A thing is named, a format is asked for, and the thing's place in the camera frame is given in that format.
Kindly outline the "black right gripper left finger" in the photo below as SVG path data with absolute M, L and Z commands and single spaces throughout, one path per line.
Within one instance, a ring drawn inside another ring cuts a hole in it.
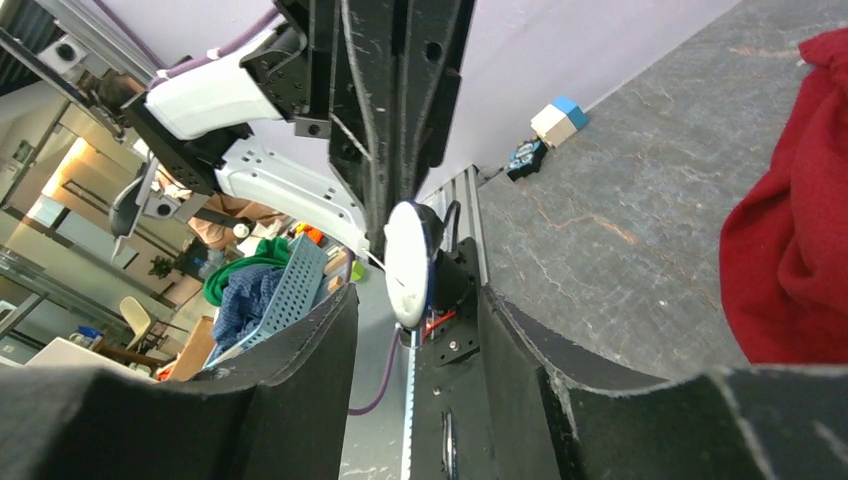
M 1 373 L 5 479 L 335 479 L 358 338 L 347 285 L 187 381 L 97 367 Z

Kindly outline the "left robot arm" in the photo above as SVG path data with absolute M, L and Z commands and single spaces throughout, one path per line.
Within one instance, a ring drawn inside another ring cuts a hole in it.
M 277 209 L 354 251 L 444 160 L 471 1 L 279 1 L 259 30 L 123 106 L 192 192 Z

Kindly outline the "red garment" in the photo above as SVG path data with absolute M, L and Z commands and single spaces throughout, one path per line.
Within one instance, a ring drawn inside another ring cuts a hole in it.
M 847 30 L 799 46 L 802 80 L 768 170 L 719 238 L 727 323 L 754 364 L 847 362 Z

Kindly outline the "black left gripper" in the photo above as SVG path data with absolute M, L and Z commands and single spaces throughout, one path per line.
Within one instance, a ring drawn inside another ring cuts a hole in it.
M 395 1 L 275 1 L 284 22 L 240 66 L 265 105 L 252 119 L 285 121 L 297 136 L 327 140 L 334 126 L 354 149 L 342 178 L 361 204 L 369 249 L 383 252 L 398 200 L 411 200 L 442 164 L 462 81 L 475 2 L 412 1 L 399 78 L 397 139 Z M 395 165 L 397 146 L 399 152 Z

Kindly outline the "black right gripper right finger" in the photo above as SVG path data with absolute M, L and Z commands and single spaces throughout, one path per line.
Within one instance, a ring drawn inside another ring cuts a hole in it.
M 715 367 L 647 375 L 486 287 L 478 321 L 504 479 L 843 479 L 847 372 Z

